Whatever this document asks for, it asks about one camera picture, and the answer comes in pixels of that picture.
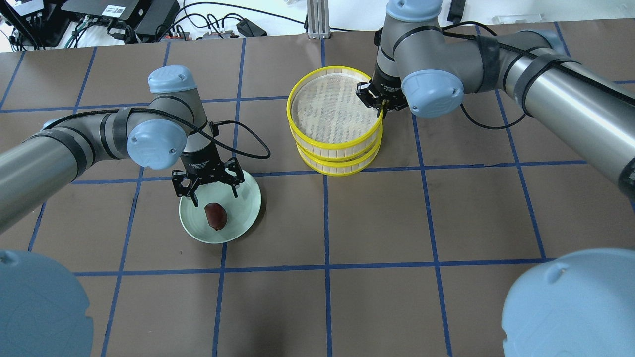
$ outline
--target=barcode sticker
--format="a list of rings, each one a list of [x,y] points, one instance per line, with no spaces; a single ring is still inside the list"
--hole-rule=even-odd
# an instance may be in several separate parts
[[[125,9],[126,8],[121,6],[108,5],[106,6],[106,10],[102,13],[102,16],[119,18]]]

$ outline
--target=robotic arm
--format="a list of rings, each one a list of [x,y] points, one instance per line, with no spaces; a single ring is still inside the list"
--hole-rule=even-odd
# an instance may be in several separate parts
[[[503,90],[635,201],[635,99],[563,54],[555,33],[465,36],[439,28],[442,0],[390,0],[378,31],[368,107],[433,118],[464,93]],[[467,39],[446,43],[445,36]]]
[[[223,182],[244,182],[235,157],[223,162],[218,154],[218,126],[208,123],[190,71],[168,66],[148,78],[154,99],[149,108],[94,111],[53,119],[22,144],[0,155],[0,232],[35,206],[75,180],[96,162],[132,158],[155,170],[169,168],[181,157],[185,171],[174,170],[177,196],[191,197],[196,189]]]

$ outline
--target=round plate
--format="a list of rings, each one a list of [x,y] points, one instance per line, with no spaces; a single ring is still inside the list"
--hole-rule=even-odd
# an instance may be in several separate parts
[[[260,212],[262,197],[258,182],[244,170],[243,174],[244,182],[236,189],[238,198],[234,198],[230,185],[220,182],[202,185],[196,190],[198,207],[190,198],[181,197],[178,216],[187,234],[203,243],[219,244],[242,236],[251,227]],[[205,215],[205,206],[214,202],[227,212],[227,224],[219,231],[210,227]]]

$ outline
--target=white floor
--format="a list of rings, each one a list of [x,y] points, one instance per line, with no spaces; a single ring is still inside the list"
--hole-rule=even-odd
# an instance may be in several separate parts
[[[195,0],[178,0],[179,4],[192,4]],[[271,13],[277,13],[299,21],[306,16],[306,2],[291,0],[290,4],[284,0],[225,0],[223,3],[235,4],[249,8],[256,8]],[[332,27],[353,30],[375,30],[382,26],[385,17],[387,0],[330,0],[329,16]],[[439,16],[441,25],[448,25],[446,17],[450,0],[443,1],[443,9]],[[265,29],[270,36],[300,34],[304,28],[300,24],[281,18],[272,17],[248,10],[231,8],[221,5],[197,5],[188,8],[188,13],[214,14],[220,18],[228,13],[238,13],[249,18],[252,22]],[[484,24],[501,24],[511,22],[552,22],[576,21],[602,18],[635,17],[635,0],[466,0],[464,20],[478,21]],[[202,25],[201,18],[192,18],[197,25]],[[227,29],[236,31],[236,21],[228,20]],[[191,32],[194,38],[202,36],[207,30],[197,29],[188,20],[180,22],[183,29]],[[75,24],[71,24],[61,46],[70,38]],[[2,22],[0,30],[10,35],[11,27]],[[80,46],[121,44],[105,33],[103,27],[93,27],[82,37]],[[11,51],[8,41],[0,34],[0,51]]]

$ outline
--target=brown oval object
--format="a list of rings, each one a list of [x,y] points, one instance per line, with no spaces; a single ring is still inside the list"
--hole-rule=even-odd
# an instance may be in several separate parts
[[[205,215],[207,216],[207,223],[217,231],[223,229],[227,224],[227,212],[223,206],[216,202],[208,203],[205,206]]]

